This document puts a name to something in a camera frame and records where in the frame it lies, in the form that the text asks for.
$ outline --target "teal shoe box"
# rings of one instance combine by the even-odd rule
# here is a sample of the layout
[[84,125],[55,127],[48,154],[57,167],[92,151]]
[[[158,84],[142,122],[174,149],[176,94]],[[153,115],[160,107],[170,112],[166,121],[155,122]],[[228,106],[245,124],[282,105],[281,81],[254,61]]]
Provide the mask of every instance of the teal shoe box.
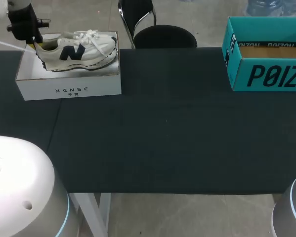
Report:
[[296,17],[229,17],[222,52],[234,91],[296,91]]

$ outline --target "shoelace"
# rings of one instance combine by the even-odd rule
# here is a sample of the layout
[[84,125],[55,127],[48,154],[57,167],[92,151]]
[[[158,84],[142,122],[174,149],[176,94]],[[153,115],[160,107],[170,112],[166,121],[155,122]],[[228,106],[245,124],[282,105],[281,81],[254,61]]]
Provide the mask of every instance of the shoelace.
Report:
[[105,57],[108,57],[103,50],[99,47],[99,45],[96,43],[96,39],[99,37],[99,33],[97,31],[88,30],[88,31],[75,31],[74,34],[76,34],[75,39],[79,40],[83,43],[90,43],[94,44],[94,46],[98,49],[98,51],[103,54]]

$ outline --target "black chair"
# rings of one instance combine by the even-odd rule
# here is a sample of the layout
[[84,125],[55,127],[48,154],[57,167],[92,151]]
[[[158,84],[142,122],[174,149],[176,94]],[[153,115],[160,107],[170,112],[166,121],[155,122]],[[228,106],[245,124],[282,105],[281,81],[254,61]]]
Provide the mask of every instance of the black chair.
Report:
[[[195,37],[187,30],[168,25],[157,25],[152,0],[119,0],[118,9],[128,33],[132,48],[196,48]],[[137,25],[150,13],[154,26],[134,36]]]

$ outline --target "robotic arm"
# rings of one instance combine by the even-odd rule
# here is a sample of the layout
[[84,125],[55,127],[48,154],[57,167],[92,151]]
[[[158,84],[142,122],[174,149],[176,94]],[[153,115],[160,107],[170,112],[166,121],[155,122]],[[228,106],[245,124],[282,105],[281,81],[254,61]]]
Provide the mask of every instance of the robotic arm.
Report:
[[43,21],[36,17],[31,0],[0,0],[0,19],[6,16],[11,25],[7,27],[17,40],[25,40],[27,44],[34,41],[42,43],[39,28],[49,27],[49,21]]

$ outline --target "water bottle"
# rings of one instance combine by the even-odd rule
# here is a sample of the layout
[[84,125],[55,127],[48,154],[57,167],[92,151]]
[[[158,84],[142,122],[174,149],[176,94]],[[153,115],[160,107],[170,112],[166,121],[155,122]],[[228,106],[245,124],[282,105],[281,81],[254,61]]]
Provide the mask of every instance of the water bottle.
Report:
[[283,0],[282,16],[296,16],[296,0]]
[[280,16],[283,0],[248,0],[246,16]]

